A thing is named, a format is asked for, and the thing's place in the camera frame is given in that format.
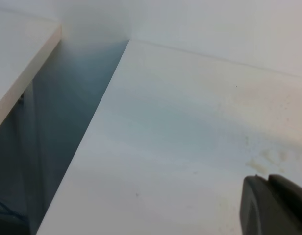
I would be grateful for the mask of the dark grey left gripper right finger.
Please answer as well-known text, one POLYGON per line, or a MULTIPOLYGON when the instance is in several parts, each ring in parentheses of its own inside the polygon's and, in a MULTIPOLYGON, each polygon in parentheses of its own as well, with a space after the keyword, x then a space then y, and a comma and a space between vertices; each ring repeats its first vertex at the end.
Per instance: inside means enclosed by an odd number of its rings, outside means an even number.
POLYGON ((302 188, 287 178, 271 174, 268 181, 284 203, 293 211, 302 211, 302 188))

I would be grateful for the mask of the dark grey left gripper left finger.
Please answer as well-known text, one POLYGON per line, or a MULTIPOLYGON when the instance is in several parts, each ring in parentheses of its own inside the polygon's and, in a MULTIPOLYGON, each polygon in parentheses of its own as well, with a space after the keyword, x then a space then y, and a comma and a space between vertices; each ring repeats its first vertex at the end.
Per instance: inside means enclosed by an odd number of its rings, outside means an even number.
POLYGON ((240 224, 244 235, 302 235, 302 211, 293 211, 268 179, 247 176, 243 181, 240 224))

